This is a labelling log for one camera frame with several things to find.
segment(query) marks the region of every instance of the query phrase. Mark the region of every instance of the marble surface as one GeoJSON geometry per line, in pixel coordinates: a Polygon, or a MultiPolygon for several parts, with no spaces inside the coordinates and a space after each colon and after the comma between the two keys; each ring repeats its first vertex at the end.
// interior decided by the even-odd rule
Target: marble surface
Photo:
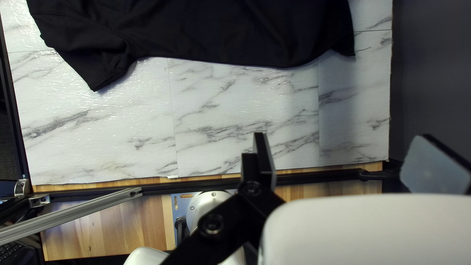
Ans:
{"type": "Polygon", "coordinates": [[[277,168],[318,166],[317,64],[296,69],[169,59],[180,175],[240,171],[255,131],[277,168]]]}
{"type": "Polygon", "coordinates": [[[355,34],[356,56],[319,61],[320,165],[388,159],[391,31],[355,34]]]}
{"type": "Polygon", "coordinates": [[[387,158],[391,0],[349,0],[356,58],[292,69],[143,58],[92,92],[25,0],[0,0],[34,185],[240,171],[254,131],[277,169],[387,158]]]}

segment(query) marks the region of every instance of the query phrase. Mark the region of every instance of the aluminum rail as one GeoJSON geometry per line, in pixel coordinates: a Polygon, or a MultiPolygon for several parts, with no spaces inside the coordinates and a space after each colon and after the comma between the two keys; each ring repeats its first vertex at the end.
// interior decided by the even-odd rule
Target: aluminum rail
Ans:
{"type": "Polygon", "coordinates": [[[120,190],[85,201],[67,209],[41,215],[0,229],[0,245],[33,235],[60,224],[118,205],[142,196],[141,187],[120,190]]]}

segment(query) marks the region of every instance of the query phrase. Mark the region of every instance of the keyboard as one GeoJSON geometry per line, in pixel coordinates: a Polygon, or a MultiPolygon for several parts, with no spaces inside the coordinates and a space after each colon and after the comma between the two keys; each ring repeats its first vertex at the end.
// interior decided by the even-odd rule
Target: keyboard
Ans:
{"type": "Polygon", "coordinates": [[[0,262],[4,261],[10,255],[18,252],[21,248],[21,245],[16,243],[8,243],[0,247],[0,262]]]}

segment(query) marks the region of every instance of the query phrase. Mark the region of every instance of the bolt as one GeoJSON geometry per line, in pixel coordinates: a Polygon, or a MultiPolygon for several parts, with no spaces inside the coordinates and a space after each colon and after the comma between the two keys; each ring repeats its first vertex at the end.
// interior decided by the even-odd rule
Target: bolt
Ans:
{"type": "Polygon", "coordinates": [[[255,181],[248,181],[246,185],[242,188],[242,191],[245,195],[257,196],[261,192],[260,184],[255,181]]]}
{"type": "Polygon", "coordinates": [[[221,232],[224,227],[222,216],[220,215],[208,215],[202,222],[203,231],[209,235],[216,235],[221,232]]]}

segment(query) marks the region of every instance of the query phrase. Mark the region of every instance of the gray wall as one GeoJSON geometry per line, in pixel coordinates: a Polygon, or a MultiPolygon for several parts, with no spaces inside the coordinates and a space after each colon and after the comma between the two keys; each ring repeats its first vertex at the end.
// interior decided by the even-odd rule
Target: gray wall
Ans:
{"type": "Polygon", "coordinates": [[[394,0],[390,157],[430,133],[471,160],[471,0],[394,0]]]}

